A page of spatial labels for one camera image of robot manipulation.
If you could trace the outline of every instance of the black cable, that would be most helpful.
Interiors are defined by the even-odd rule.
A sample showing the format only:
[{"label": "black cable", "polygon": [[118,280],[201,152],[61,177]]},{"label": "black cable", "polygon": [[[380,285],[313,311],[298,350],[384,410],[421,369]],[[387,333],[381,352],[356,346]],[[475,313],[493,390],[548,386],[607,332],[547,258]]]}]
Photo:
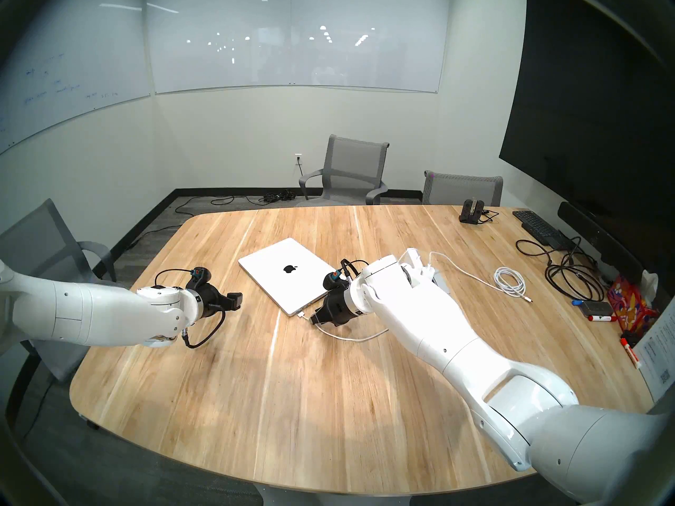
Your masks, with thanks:
[{"label": "black cable", "polygon": [[218,323],[216,328],[214,328],[213,331],[210,334],[208,334],[202,341],[199,341],[196,345],[190,344],[190,339],[188,338],[188,330],[187,329],[183,330],[183,333],[181,334],[181,336],[183,337],[183,341],[185,341],[185,346],[187,346],[188,348],[199,348],[202,344],[207,342],[211,338],[211,336],[218,331],[218,328],[220,328],[220,325],[223,324],[223,321],[225,320],[225,311],[223,310],[223,307],[217,306],[217,305],[214,305],[214,304],[212,304],[211,307],[216,308],[217,310],[220,310],[220,312],[221,312],[220,322]]},{"label": "black cable", "polygon": [[[255,201],[251,201],[248,198],[248,196],[193,196],[190,199],[188,199],[187,201],[185,201],[185,203],[183,203],[182,205],[176,206],[174,208],[173,212],[175,214],[189,215],[190,217],[194,217],[195,214],[193,214],[191,212],[181,211],[180,208],[183,208],[184,206],[186,206],[190,201],[193,201],[193,200],[199,199],[199,198],[206,198],[206,197],[216,197],[216,199],[211,200],[211,204],[213,206],[229,205],[231,202],[233,202],[235,200],[235,198],[244,198],[249,203],[251,203],[251,205],[266,206],[266,205],[269,205],[270,203],[275,203],[277,201],[292,201],[296,198],[296,195],[293,192],[291,192],[289,189],[283,190],[278,194],[269,192],[269,193],[265,194],[263,197],[261,197],[260,199],[258,199],[259,202],[257,202],[257,203]],[[147,231],[146,233],[142,234],[140,237],[136,238],[136,240],[133,243],[131,243],[126,248],[125,251],[131,250],[134,246],[136,246],[138,244],[138,242],[140,240],[142,240],[142,238],[144,238],[149,233],[161,232],[163,230],[168,230],[168,229],[171,229],[171,228],[181,228],[182,225],[183,225],[183,223],[181,223],[180,225],[171,225],[169,227],[164,227],[164,228],[160,228],[160,229],[157,229],[157,230]]]},{"label": "black cable", "polygon": [[195,214],[193,214],[193,213],[191,213],[191,212],[183,212],[183,211],[180,211],[180,212],[179,212],[178,209],[179,209],[179,208],[183,208],[183,207],[184,207],[185,205],[187,205],[190,201],[193,201],[193,200],[199,199],[199,198],[203,198],[203,197],[206,197],[206,196],[195,196],[195,197],[191,197],[190,199],[188,199],[187,201],[185,201],[185,203],[183,203],[182,205],[176,206],[176,207],[174,208],[174,210],[173,210],[173,213],[174,213],[174,214],[189,215],[190,217],[194,217]]},{"label": "black cable", "polygon": [[[516,241],[516,249],[521,254],[529,257],[547,256],[548,264],[546,266],[546,269],[544,270],[544,278],[553,288],[555,288],[561,294],[573,300],[597,301],[597,302],[603,301],[605,298],[605,289],[598,280],[597,261],[582,250],[580,246],[581,236],[577,235],[576,237],[573,237],[570,241],[573,241],[575,243],[575,247],[563,255],[559,265],[556,265],[556,263],[553,262],[553,258],[551,257],[551,253],[561,251],[559,249],[546,250],[540,243],[536,243],[535,241],[530,241],[527,239],[519,239],[518,241]],[[542,250],[542,252],[539,254],[530,254],[528,252],[524,252],[523,250],[520,249],[519,243],[533,244],[537,246],[540,250]],[[575,254],[585,257],[591,263],[591,266],[575,265],[574,261]],[[574,292],[573,294],[568,292],[567,289],[561,288],[560,285],[556,283],[556,280],[554,278],[558,274],[562,275],[562,278],[567,284],[566,288],[571,289],[572,292]],[[580,292],[578,289],[576,289],[575,286],[573,286],[570,283],[570,279],[568,279],[567,274],[573,274],[576,277],[576,279],[584,285],[587,291]]]},{"label": "black cable", "polygon": [[342,272],[342,271],[343,271],[344,274],[347,275],[347,271],[345,270],[345,268],[346,268],[347,266],[351,266],[351,267],[352,267],[352,271],[354,272],[354,274],[355,274],[356,276],[358,276],[358,272],[356,271],[356,268],[354,267],[354,263],[356,263],[356,262],[362,262],[362,263],[365,263],[366,266],[368,266],[368,264],[369,264],[368,261],[364,261],[363,259],[354,259],[353,261],[347,261],[347,260],[344,260],[344,259],[343,259],[343,260],[340,262],[341,268],[337,269],[336,272]]},{"label": "black cable", "polygon": [[45,393],[42,394],[42,399],[40,399],[40,404],[38,404],[38,411],[35,412],[35,417],[33,418],[33,422],[30,423],[30,427],[28,428],[28,431],[24,433],[24,436],[21,438],[21,441],[25,441],[26,437],[30,433],[30,431],[33,429],[33,426],[35,426],[35,423],[38,422],[38,417],[40,416],[40,410],[42,410],[42,405],[45,403],[45,399],[47,398],[47,393],[49,393],[49,389],[51,386],[54,384],[56,381],[55,377],[52,377],[51,381],[49,381],[49,385],[47,386],[47,389],[45,390]]},{"label": "black cable", "polygon": [[499,212],[495,212],[494,210],[484,210],[484,211],[481,213],[481,217],[482,217],[482,216],[485,216],[485,217],[487,217],[487,219],[480,219],[480,218],[479,218],[478,224],[479,224],[479,225],[482,225],[482,224],[484,224],[484,223],[492,223],[492,220],[493,220],[494,218],[496,218],[498,215],[499,215]]},{"label": "black cable", "polygon": [[186,269],[183,269],[183,268],[169,268],[169,269],[166,269],[166,270],[162,270],[160,273],[155,275],[155,286],[157,286],[157,277],[162,275],[164,272],[187,272],[187,273],[191,274],[192,270],[186,270]]}]

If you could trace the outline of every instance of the whiteboard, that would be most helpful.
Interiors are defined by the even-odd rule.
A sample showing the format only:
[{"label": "whiteboard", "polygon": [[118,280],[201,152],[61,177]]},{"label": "whiteboard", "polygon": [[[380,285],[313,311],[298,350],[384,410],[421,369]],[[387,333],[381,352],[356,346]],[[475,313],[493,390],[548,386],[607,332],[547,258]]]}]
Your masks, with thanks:
[{"label": "whiteboard", "polygon": [[438,91],[450,0],[147,2],[158,93],[293,84]]},{"label": "whiteboard", "polygon": [[0,152],[149,95],[142,21],[142,0],[50,0],[0,69]]},{"label": "whiteboard", "polygon": [[292,81],[438,92],[449,7],[450,0],[292,0]]},{"label": "whiteboard", "polygon": [[290,84],[290,0],[147,0],[155,91]]}]

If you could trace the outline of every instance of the white cable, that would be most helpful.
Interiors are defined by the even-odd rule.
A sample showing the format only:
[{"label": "white cable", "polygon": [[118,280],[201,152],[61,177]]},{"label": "white cable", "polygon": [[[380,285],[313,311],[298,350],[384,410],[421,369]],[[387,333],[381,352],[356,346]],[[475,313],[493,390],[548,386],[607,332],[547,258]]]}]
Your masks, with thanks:
[{"label": "white cable", "polygon": [[[307,320],[310,321],[310,322],[312,321],[309,317],[305,317],[305,313],[304,313],[304,312],[300,312],[300,313],[298,314],[298,317],[302,317],[303,319],[307,319]],[[377,332],[375,335],[371,335],[370,337],[363,337],[362,339],[351,339],[351,338],[349,338],[349,337],[340,337],[340,336],[338,336],[338,335],[333,335],[332,333],[328,333],[326,330],[324,330],[323,328],[321,328],[318,324],[315,324],[314,326],[316,326],[320,331],[324,332],[324,334],[326,334],[326,335],[328,335],[328,336],[330,336],[330,337],[333,337],[334,339],[339,339],[340,341],[350,341],[350,342],[352,342],[352,343],[364,343],[365,341],[370,341],[371,339],[374,339],[375,337],[379,337],[379,336],[382,335],[384,332],[388,332],[388,331],[389,331],[388,328],[385,328],[385,329],[382,330],[381,332]]]},{"label": "white cable", "polygon": [[[429,252],[429,264],[427,266],[431,266],[431,256],[434,254],[446,258],[448,261],[450,261],[450,263],[452,263],[452,266],[458,269],[461,273],[468,275],[469,277],[473,277],[474,279],[476,279],[476,281],[480,281],[482,284],[489,286],[490,288],[504,292],[504,294],[510,295],[513,298],[523,298],[528,303],[532,302],[532,300],[525,295],[525,280],[522,278],[522,275],[520,275],[520,272],[510,269],[507,266],[500,266],[497,270],[495,270],[495,274],[493,277],[496,285],[495,286],[491,285],[490,283],[486,283],[484,280],[476,277],[475,275],[471,275],[469,272],[465,272],[459,266],[455,265],[452,259],[450,259],[445,254],[442,254],[441,252]],[[504,279],[504,275],[508,275],[509,277],[515,279],[516,284],[512,285],[511,283],[507,282]]]}]

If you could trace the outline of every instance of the gray carpet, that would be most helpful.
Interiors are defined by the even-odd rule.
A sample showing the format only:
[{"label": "gray carpet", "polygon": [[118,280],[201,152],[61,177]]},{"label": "gray carpet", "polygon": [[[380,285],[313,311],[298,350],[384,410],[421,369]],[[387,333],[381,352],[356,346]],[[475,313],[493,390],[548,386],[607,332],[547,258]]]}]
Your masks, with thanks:
[{"label": "gray carpet", "polygon": [[[189,216],[175,214],[174,210],[188,199],[174,201],[145,231],[182,224]],[[194,199],[182,210],[201,214],[260,208],[243,198],[225,206],[211,205],[212,199]],[[278,202],[269,208],[295,206],[297,202],[299,200]],[[409,202],[417,203],[416,200],[383,199],[383,203]],[[115,262],[118,281],[130,288],[175,231],[150,233],[125,252]],[[40,365],[26,392],[15,434],[31,462],[71,506],[262,504],[255,487],[248,482],[192,468],[104,430],[90,428],[70,406],[69,386],[69,383],[53,382],[47,369]],[[535,475],[476,490],[414,497],[410,504],[567,506],[574,503]]]}]

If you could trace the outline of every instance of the gray mesh chair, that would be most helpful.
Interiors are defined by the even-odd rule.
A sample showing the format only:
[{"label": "gray mesh chair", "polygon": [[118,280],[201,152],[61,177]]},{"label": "gray mesh chair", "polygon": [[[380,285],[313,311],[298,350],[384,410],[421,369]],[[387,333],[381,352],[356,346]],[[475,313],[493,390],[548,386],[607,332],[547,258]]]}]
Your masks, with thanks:
[{"label": "gray mesh chair", "polygon": [[504,180],[500,176],[453,176],[425,170],[423,205],[463,205],[467,199],[482,200],[486,206],[502,202]]},{"label": "gray mesh chair", "polygon": [[[384,160],[389,143],[370,143],[354,139],[328,138],[323,168],[300,178],[306,201],[297,206],[379,205],[380,195],[387,191],[382,182]],[[305,183],[321,176],[323,194],[308,200]]]},{"label": "gray mesh chair", "polygon": [[[103,283],[89,267],[83,250],[99,256],[117,281],[110,251],[102,244],[76,241],[51,199],[0,235],[0,258],[15,272],[52,281]],[[56,341],[31,341],[49,371],[60,381],[80,363],[88,347]]]}]

